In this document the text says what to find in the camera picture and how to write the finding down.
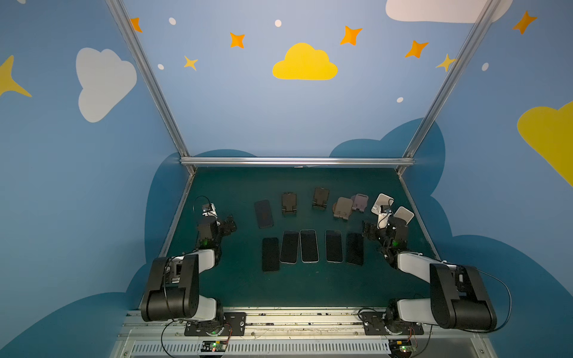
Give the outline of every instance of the metal base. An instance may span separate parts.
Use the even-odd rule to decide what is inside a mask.
[[[397,326],[394,324],[393,328],[399,328],[402,331],[395,333],[390,332],[384,325],[384,317],[381,312],[361,312],[360,316],[364,320],[364,334],[367,336],[384,336],[384,335],[410,335],[410,328],[413,329],[413,334],[417,336],[422,336],[424,334],[424,329],[422,325],[417,325],[413,322],[404,322],[402,326]]]
[[[219,332],[218,335],[212,336],[212,325],[209,322],[198,322],[193,324],[188,322],[185,325],[185,331],[183,335],[188,337],[228,337],[229,328],[233,328],[233,336],[244,336],[245,335],[245,312],[225,312],[223,315],[223,330]]]

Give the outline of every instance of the blue wall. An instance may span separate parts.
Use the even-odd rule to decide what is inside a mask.
[[[526,11],[537,20],[521,34],[513,27]],[[548,351],[542,340],[523,336],[525,327],[546,334],[573,323],[573,187],[517,129],[531,108],[573,101],[573,48],[564,45],[573,34],[572,11],[566,0],[514,0],[404,174],[440,256],[478,266],[510,287],[510,323],[491,334],[500,358],[566,357],[573,349],[563,340]],[[507,294],[495,281],[486,284],[501,322]]]
[[[446,75],[436,66],[455,58],[471,24],[397,21],[385,4],[125,0],[191,154],[254,156],[372,156],[349,141],[380,141],[424,116]],[[363,29],[355,46],[340,44],[345,26]],[[230,47],[230,33],[245,35],[244,48]],[[429,44],[406,58],[414,40]],[[273,65],[299,42],[324,50],[336,77],[275,78]],[[413,132],[375,156],[402,156]]]
[[[139,73],[80,112],[82,48],[134,63],[104,0],[3,1],[0,43],[0,357],[106,357],[188,174]]]

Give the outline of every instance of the wire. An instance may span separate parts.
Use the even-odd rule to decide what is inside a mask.
[[[165,327],[163,327],[163,331],[161,332],[161,337],[159,338],[159,340],[161,341],[161,348],[163,348],[163,351],[165,353],[167,353],[167,355],[170,356],[171,358],[176,358],[176,357],[172,356],[171,354],[169,354],[169,352],[165,349],[165,346],[163,345],[163,334],[165,333],[165,330],[167,329],[167,327],[169,327],[169,325],[172,324],[173,322],[175,322],[175,320],[172,320],[171,322],[166,324]]]
[[[372,322],[367,321],[366,318],[362,318],[362,316],[360,315],[360,313],[361,313],[363,310],[366,310],[366,309],[369,309],[370,311],[374,311],[374,312],[376,312],[376,313],[382,313],[382,312],[378,312],[378,311],[375,310],[374,308],[370,308],[370,307],[362,307],[362,308],[360,308],[360,309],[358,310],[358,313],[357,313],[356,315],[358,316],[358,319],[359,319],[360,321],[362,321],[362,323],[373,324]]]
[[[173,315],[173,312],[171,311],[171,308],[169,307],[169,301],[167,299],[167,289],[166,289],[166,283],[165,283],[165,276],[167,276],[167,268],[171,264],[171,261],[173,261],[173,257],[168,258],[167,261],[165,262],[165,266],[163,267],[163,295],[165,296],[165,304],[167,305],[167,310],[169,311],[169,314],[171,315],[171,319],[174,320],[175,317]]]
[[[509,287],[507,287],[507,285],[505,284],[505,282],[503,282],[503,281],[500,280],[499,278],[495,277],[494,275],[490,275],[490,274],[487,273],[487,272],[483,272],[483,271],[480,270],[480,269],[476,269],[476,270],[478,270],[479,272],[481,272],[481,273],[484,274],[484,275],[488,275],[488,276],[490,276],[491,278],[494,278],[494,279],[498,280],[499,282],[501,282],[502,285],[505,286],[505,289],[507,290],[507,295],[509,296],[509,309],[508,309],[508,312],[507,312],[507,318],[505,319],[505,321],[504,321],[499,327],[494,328],[494,329],[490,329],[490,330],[488,330],[488,331],[472,331],[472,330],[469,330],[469,329],[462,329],[462,331],[471,332],[471,333],[492,333],[492,332],[495,332],[495,331],[499,331],[500,329],[502,329],[503,327],[505,327],[505,325],[506,325],[507,322],[509,321],[509,317],[511,316],[511,307],[512,307],[511,292],[509,291]]]
[[[204,196],[204,195],[200,195],[200,196],[195,198],[195,201],[193,201],[193,216],[195,216],[195,204],[197,204],[197,199],[199,199],[199,198],[207,199],[207,201],[209,202],[209,206],[208,206],[207,211],[205,211],[205,213],[208,213],[208,214],[212,213],[213,212],[213,204],[211,203],[211,200],[209,200],[209,198]]]
[[[430,344],[431,330],[432,330],[433,328],[434,328],[434,325],[431,324],[431,325],[430,325],[430,334],[428,335],[428,341],[426,342],[426,345],[424,346],[424,348],[423,348],[418,354],[416,354],[415,356],[411,356],[410,358],[414,358],[414,357],[419,356],[420,354],[422,354],[422,353],[426,350],[426,348],[428,348],[428,344]]]
[[[233,334],[233,327],[231,327],[231,325],[228,323],[225,323],[223,326],[229,326],[229,337],[227,337],[227,340],[225,341],[225,344],[229,344],[229,340],[231,339],[231,335]]]
[[[416,331],[414,330],[414,328],[412,328],[412,333],[414,334],[414,340],[416,341],[416,348],[418,348],[418,339],[416,338]]]

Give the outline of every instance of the dark blue cloud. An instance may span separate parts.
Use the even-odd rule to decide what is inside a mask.
[[[214,151],[203,152],[195,156],[256,156],[256,155],[252,155],[251,153],[238,151],[235,149],[217,149]]]
[[[108,357],[125,312],[139,307],[151,262],[167,236],[188,175],[178,153],[168,156],[155,172],[146,207],[146,264],[134,275],[126,292],[96,294],[52,312],[0,349],[0,358]]]
[[[414,136],[421,118],[406,122],[380,140],[351,139],[340,143],[330,153],[332,158],[399,158]]]
[[[531,326],[532,312],[537,312],[541,316],[535,316],[536,331],[565,332],[573,317],[573,296],[537,262],[506,243],[478,235],[452,236],[446,213],[431,196],[444,170],[445,152],[442,132],[434,123],[416,153],[416,164],[404,173],[410,194],[441,259],[476,266],[504,281],[511,290],[513,310],[508,325],[488,335],[497,355],[538,357],[539,352],[547,351],[546,344],[542,340],[528,340],[523,344],[523,327]],[[484,276],[484,282],[500,325],[507,316],[507,292],[489,277]],[[571,350],[573,341],[566,340],[551,356],[565,357]]]

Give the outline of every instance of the metal bar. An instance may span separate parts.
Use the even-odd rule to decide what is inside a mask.
[[[173,240],[173,235],[175,234],[175,229],[177,229],[177,224],[179,223],[179,219],[181,218],[181,213],[183,212],[183,207],[185,206],[187,197],[189,196],[189,191],[191,190],[193,179],[195,179],[195,175],[189,174],[189,180],[187,181],[187,184],[183,189],[181,200],[179,201],[179,205],[177,205],[175,216],[173,216],[173,221],[171,222],[171,226],[169,227],[169,232],[167,233],[167,237],[165,238],[165,242],[163,243],[163,247],[161,248],[161,252],[159,253],[158,257],[167,256],[167,252],[169,251],[169,246],[171,246],[171,241]]]
[[[173,138],[173,142],[179,154],[181,156],[189,156],[189,152],[187,151],[187,147],[185,146],[185,142],[183,141],[183,137],[181,136],[181,132],[177,127],[177,123],[169,110],[169,106],[167,105],[167,101],[161,92],[157,79],[153,74],[151,69],[151,65],[143,51],[141,43],[131,25],[131,20],[129,19],[129,15],[125,6],[123,5],[122,0],[106,0],[109,10],[111,11],[121,34],[127,43],[127,47],[129,48],[132,56],[134,57],[135,63],[139,68],[139,72],[141,73],[143,80],[147,84],[147,88],[149,88],[149,92],[151,93],[151,97],[153,97],[153,101],[157,106],[159,114],[163,118],[165,125],[167,126],[167,130]]]
[[[465,68],[467,67],[469,61],[472,59],[473,54],[476,52],[478,46],[483,40],[485,33],[489,29],[489,26],[492,24],[493,13],[495,12],[500,1],[501,0],[488,0],[484,8],[481,10],[481,14],[478,16],[476,23],[473,25],[468,37],[466,38],[466,41],[462,45],[460,52],[456,57],[454,66],[446,75],[446,78],[444,79],[442,86],[439,88],[434,101],[428,109],[428,112],[422,119],[420,126],[416,130],[416,133],[412,137],[410,144],[406,148],[406,151],[404,152],[405,158],[414,157],[414,154],[424,140],[424,137],[430,130],[431,125],[438,117],[438,114],[442,110],[446,100],[450,96],[456,83],[458,83],[460,80]],[[398,174],[403,173],[405,169],[406,168],[404,166],[400,166],[398,168]]]
[[[422,221],[422,216],[420,215],[420,212],[418,211],[418,207],[416,207],[416,203],[414,203],[414,198],[412,198],[412,195],[410,194],[410,191],[408,190],[408,187],[406,186],[406,182],[404,181],[404,178],[402,178],[401,175],[398,175],[398,178],[400,179],[400,183],[402,183],[402,188],[404,189],[404,192],[406,193],[406,196],[408,197],[408,201],[410,202],[410,205],[412,205],[412,209],[414,209],[414,215],[416,215],[416,218],[418,220],[418,223],[420,224],[420,228],[422,229],[422,232],[424,233],[424,237],[426,238],[426,241],[428,241],[428,243],[430,244],[431,250],[434,252],[435,258],[437,260],[442,260],[439,257],[438,254],[438,250],[435,249],[434,243],[432,242],[431,238],[430,238],[430,233],[428,233],[428,230],[426,229],[426,225],[424,225],[424,222]]]
[[[411,166],[413,158],[288,158],[288,157],[181,157],[181,163],[188,166],[192,164],[215,164],[235,166],[303,166],[303,165],[336,165],[336,166]]]

